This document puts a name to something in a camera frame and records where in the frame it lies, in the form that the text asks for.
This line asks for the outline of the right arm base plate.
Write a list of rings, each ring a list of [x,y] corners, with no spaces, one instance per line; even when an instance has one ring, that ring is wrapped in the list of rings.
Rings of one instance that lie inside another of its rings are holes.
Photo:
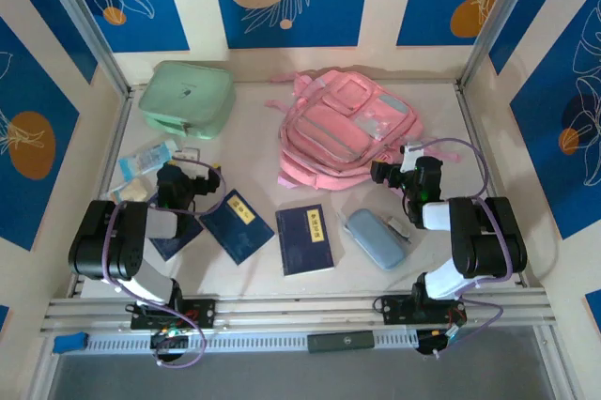
[[[467,322],[464,304],[457,300],[416,300],[410,295],[379,298],[385,325],[463,326]]]

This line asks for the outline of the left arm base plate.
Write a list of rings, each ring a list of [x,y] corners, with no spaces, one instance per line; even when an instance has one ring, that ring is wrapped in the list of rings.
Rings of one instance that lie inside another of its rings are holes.
[[[181,300],[175,310],[192,320],[201,329],[212,329],[216,301],[212,299]],[[163,311],[130,303],[125,311],[131,314],[132,330],[162,330],[176,328],[188,330],[190,325],[177,316]]]

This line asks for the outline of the aluminium corner post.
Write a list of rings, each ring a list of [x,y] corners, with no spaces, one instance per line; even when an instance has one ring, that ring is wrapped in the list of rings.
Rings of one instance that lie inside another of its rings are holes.
[[[472,81],[481,64],[488,56],[490,49],[497,40],[508,18],[511,16],[517,1],[496,0],[494,3],[481,33],[475,40],[467,63],[456,80],[456,86],[459,91],[463,92]]]
[[[107,79],[123,99],[131,93],[122,70],[85,0],[59,0]]]

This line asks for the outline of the dark green bar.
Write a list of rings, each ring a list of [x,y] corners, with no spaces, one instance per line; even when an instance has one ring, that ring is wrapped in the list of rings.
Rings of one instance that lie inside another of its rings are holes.
[[[371,331],[320,333],[307,336],[307,348],[312,354],[374,347],[375,338]]]

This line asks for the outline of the clear bag with beige contents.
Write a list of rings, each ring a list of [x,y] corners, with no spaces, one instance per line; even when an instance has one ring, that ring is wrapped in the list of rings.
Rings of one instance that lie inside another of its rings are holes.
[[[156,192],[146,177],[137,177],[117,187],[111,188],[101,196],[102,200],[112,201],[118,204],[123,201],[145,202]]]

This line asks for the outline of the small grey white clip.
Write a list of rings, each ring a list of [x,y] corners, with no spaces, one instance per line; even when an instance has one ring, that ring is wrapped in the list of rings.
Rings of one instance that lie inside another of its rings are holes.
[[[388,217],[387,219],[384,220],[384,223],[396,235],[397,238],[405,241],[407,244],[411,243],[410,232],[395,217]]]

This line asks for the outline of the plain navy book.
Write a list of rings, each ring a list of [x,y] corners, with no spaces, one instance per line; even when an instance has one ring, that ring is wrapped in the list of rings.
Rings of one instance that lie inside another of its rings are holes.
[[[203,231],[203,226],[193,215],[177,215],[177,233],[172,238],[151,238],[159,255],[164,261],[168,261],[180,250],[188,245]]]

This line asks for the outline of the blue tape piece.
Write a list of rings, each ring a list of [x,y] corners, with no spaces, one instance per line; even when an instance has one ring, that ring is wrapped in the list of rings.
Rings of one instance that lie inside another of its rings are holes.
[[[89,334],[83,331],[55,336],[53,353],[60,355],[73,351],[85,350],[88,344],[88,339]]]

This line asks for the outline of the pink backpack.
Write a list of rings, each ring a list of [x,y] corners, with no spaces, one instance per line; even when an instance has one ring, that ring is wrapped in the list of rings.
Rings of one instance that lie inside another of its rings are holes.
[[[285,114],[278,183],[288,189],[354,187],[370,178],[373,160],[401,163],[402,146],[425,141],[411,105],[358,72],[292,72],[272,81],[293,83],[293,104],[266,102]]]

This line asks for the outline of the blue white tissue packet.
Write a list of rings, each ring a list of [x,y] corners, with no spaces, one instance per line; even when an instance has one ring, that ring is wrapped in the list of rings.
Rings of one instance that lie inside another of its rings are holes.
[[[145,175],[155,169],[160,169],[169,162],[177,151],[177,144],[173,139],[168,139],[155,146],[143,149],[132,156],[118,161],[123,179],[130,182],[136,177]]]

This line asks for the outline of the thick navy book yellow label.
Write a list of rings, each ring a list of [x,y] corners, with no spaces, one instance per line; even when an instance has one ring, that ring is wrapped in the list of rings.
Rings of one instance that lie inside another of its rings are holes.
[[[320,204],[277,210],[275,217],[285,277],[334,268]]]

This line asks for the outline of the green zip pouch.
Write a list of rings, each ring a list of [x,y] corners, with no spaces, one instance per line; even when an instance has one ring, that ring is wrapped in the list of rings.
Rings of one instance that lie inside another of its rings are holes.
[[[210,140],[223,129],[235,99],[231,72],[163,61],[147,84],[139,109],[154,129]]]

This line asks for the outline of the blue-grey glasses case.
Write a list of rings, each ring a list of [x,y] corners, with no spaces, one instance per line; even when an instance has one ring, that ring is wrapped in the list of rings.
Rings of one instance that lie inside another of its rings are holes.
[[[394,269],[406,258],[401,241],[387,224],[369,209],[354,211],[347,219],[346,230],[381,269]]]

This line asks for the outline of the aluminium cross rail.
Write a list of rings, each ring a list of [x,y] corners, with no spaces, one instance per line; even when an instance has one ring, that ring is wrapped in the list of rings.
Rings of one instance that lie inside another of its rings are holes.
[[[223,297],[216,300],[214,329],[251,331],[377,330],[384,327],[374,311],[374,296],[292,298]],[[547,293],[542,288],[476,289],[464,295],[469,327],[484,324],[503,308],[496,326],[552,326],[557,323]],[[43,334],[85,331],[127,331],[131,315],[126,298],[52,299],[39,331]]]

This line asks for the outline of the aluminium side rail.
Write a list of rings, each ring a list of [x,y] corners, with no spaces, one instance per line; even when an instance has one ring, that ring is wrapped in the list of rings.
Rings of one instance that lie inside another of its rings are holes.
[[[132,88],[122,103],[121,108],[119,109],[116,123],[112,129],[112,133],[110,134],[107,152],[103,159],[103,166],[101,167],[100,171],[100,181],[98,183],[99,185],[96,188],[95,194],[92,196],[91,200],[100,199],[105,193],[108,192],[111,186],[114,171],[116,169],[116,161],[118,159],[119,150],[123,142],[123,136],[127,127],[135,95],[135,90]],[[80,281],[79,275],[71,273],[66,291],[66,297],[69,299],[79,298],[81,296],[82,289],[83,282]]]
[[[475,114],[470,101],[464,93],[464,88],[458,81],[454,82],[456,99],[463,116],[470,142],[479,150],[482,157],[476,161],[485,183],[485,193],[488,196],[505,196],[506,190],[501,182],[501,176],[494,159],[492,148],[485,135],[484,125]]]

